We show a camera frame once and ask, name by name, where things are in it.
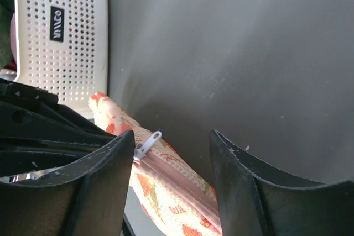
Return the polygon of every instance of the logo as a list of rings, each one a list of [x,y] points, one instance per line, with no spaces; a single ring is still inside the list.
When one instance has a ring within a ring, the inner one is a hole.
[[[50,7],[50,36],[52,41],[64,42],[64,10]]]

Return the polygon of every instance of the white plastic basket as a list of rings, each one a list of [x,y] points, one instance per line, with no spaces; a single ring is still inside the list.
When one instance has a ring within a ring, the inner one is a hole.
[[[108,0],[15,0],[15,9],[15,81],[92,118],[90,95],[107,90]]]

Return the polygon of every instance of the zipper pull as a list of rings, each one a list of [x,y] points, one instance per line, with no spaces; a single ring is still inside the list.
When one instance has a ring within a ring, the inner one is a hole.
[[[146,152],[148,152],[161,137],[162,133],[160,131],[156,131],[140,148],[138,148],[137,145],[134,152],[134,160],[140,161],[143,157],[145,157]]]

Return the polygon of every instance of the zipper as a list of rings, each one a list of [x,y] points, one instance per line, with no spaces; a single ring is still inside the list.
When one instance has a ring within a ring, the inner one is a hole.
[[[187,200],[221,233],[216,201],[210,199],[193,182],[167,162],[152,152],[148,152],[161,137],[162,133],[156,131],[140,148],[136,147],[135,165],[146,174],[163,180],[173,192]]]

